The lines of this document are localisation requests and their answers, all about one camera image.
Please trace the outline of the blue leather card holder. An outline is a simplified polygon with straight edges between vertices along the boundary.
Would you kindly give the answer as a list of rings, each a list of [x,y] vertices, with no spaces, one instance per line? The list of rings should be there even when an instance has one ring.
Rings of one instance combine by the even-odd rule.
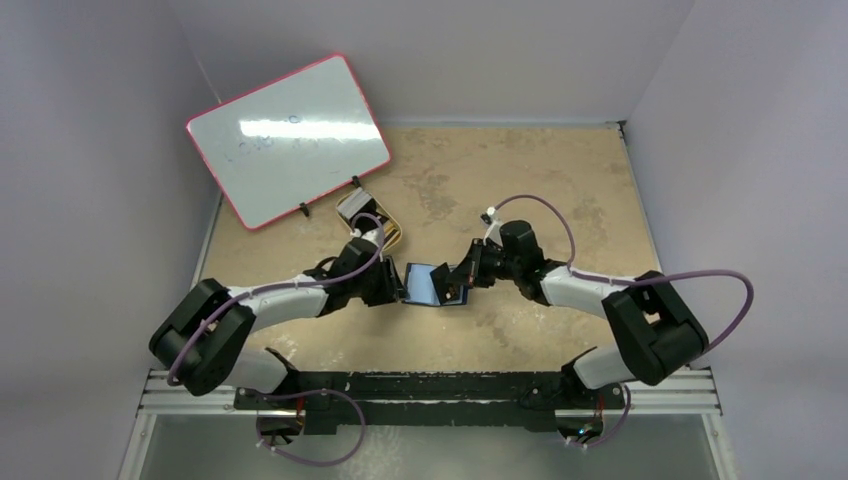
[[[460,306],[468,303],[469,294],[465,287],[460,288],[457,294],[452,295],[445,302],[438,299],[431,278],[431,272],[436,268],[437,266],[432,264],[407,264],[404,280],[406,297],[402,300],[403,303],[428,307]]]

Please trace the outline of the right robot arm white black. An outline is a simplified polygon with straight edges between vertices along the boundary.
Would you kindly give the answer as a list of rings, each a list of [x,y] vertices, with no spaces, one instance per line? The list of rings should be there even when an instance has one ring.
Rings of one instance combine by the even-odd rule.
[[[431,272],[437,298],[452,301],[462,289],[511,281],[530,301],[605,320],[613,344],[594,347],[565,366],[561,392],[569,404],[584,407],[602,387],[619,382],[655,386],[705,352],[706,331],[661,273],[603,280],[546,257],[524,220],[498,230],[494,238],[473,239],[459,264],[442,264]]]

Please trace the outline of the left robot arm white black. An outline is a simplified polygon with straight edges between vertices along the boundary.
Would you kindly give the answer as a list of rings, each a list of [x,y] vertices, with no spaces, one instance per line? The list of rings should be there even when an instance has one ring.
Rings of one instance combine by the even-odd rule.
[[[167,382],[194,396],[231,386],[258,392],[272,408],[297,399],[296,370],[278,351],[251,349],[248,337],[287,321],[320,318],[353,299],[368,307],[397,303],[406,290],[391,257],[373,240],[354,238],[333,257],[282,282],[227,287],[197,283],[152,334],[148,349]]]

